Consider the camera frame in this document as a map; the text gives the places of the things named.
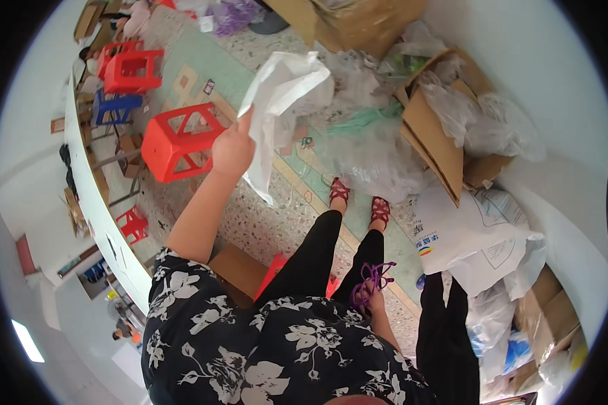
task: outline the black floral shirt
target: black floral shirt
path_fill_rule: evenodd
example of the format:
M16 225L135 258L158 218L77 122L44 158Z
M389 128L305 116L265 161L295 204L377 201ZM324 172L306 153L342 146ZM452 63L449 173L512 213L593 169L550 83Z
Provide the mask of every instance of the black floral shirt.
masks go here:
M323 404L354 394L437 403L368 319L331 299L239 308L206 265L163 247L149 302L142 370L155 405Z

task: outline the black pants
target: black pants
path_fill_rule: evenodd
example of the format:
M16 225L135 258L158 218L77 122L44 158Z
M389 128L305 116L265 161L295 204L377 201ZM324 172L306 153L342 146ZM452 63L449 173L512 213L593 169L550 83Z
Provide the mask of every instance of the black pants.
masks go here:
M441 405L479 404L480 369L466 332L467 296L453 279L444 306L441 273L427 275L422 292L417 368Z
M263 290L255 304L262 306L271 299L286 296L324 297L341 224L339 211L327 211L320 215L302 245ZM362 265L383 263L383 250L383 234L377 230L369 231L353 257L351 270L331 298L349 304L351 291L364 281L360 274ZM370 274L365 272L365 276L369 277Z

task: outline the fluorescent light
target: fluorescent light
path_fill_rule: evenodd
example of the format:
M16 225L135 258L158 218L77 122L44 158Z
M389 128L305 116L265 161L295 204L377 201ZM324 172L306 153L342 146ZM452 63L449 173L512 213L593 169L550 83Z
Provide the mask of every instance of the fluorescent light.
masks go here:
M29 356L29 360L35 361L36 363L45 363L43 356L41 356L41 352L38 351L38 348L33 343L32 336L29 335L29 330L27 330L24 325L21 325L14 320L11 320L11 323L14 325L14 329L16 329L16 335L18 335L24 351L27 353L27 356Z

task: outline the woven strappy sandal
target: woven strappy sandal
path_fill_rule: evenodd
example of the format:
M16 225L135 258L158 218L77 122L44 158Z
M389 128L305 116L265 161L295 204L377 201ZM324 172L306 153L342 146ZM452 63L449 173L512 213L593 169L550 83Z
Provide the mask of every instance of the woven strappy sandal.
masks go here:
M333 179L331 183L331 191L329 192L329 204L333 201L334 198L340 197L344 199L345 204L348 204L349 200L349 189L345 187L344 184L337 177Z
M372 222L382 220L385 222L385 229L389 222L389 203L381 197L372 198Z

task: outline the purple plastic object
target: purple plastic object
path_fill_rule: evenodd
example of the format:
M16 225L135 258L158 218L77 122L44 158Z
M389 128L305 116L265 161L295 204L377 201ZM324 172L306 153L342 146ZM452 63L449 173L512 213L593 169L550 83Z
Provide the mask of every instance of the purple plastic object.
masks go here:
M379 274L379 268L380 267L384 267L387 266L387 268L385 270L383 270L381 272L381 274ZM383 288L385 288L385 286L394 281L394 278L392 277L384 277L383 275L385 273L387 273L387 271L389 269L391 269L392 266L396 266L396 263L394 262L389 262L389 263L382 263L379 264L378 266L370 266L367 263L364 263L362 265L362 268L360 269L360 276L362 277L362 279L364 280L362 283L358 284L356 287L353 288L353 290L351 290L351 308L354 308L355 310L360 309L361 306L364 306L365 308L367 308L367 303L370 302L370 299L372 298L372 296L374 295L374 290L376 288L379 289L379 291L381 291ZM365 268L367 268L367 270L369 270L370 272L370 276L365 278ZM385 280L385 283L381 286L380 282L382 280ZM356 299L356 293L358 293L358 291L362 291L364 288L367 287L367 283L372 282L372 291L370 292L370 296L365 298L365 299Z
M259 12L260 6L254 0L221 0L210 6L216 29L214 35L232 35L245 27Z

